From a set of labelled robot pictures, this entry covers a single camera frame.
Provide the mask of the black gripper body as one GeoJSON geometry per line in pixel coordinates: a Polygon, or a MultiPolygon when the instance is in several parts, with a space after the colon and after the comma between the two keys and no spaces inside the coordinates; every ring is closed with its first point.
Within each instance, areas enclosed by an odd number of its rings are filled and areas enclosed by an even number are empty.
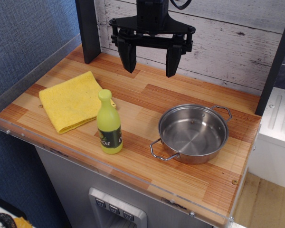
{"type": "Polygon", "coordinates": [[[109,21],[112,43],[118,50],[139,47],[166,49],[180,47],[191,52],[193,26],[174,20],[168,13],[167,0],[138,0],[137,15],[109,21]]]}

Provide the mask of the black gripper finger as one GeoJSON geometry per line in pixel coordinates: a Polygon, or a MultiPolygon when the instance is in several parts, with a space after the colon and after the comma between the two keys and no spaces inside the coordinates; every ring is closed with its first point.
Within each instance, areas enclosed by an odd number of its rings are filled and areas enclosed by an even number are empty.
{"type": "Polygon", "coordinates": [[[170,47],[166,55],[166,76],[172,77],[176,74],[180,59],[181,47],[170,47]]]}
{"type": "Polygon", "coordinates": [[[136,66],[136,46],[124,38],[117,38],[117,47],[124,69],[132,73],[136,66]]]}

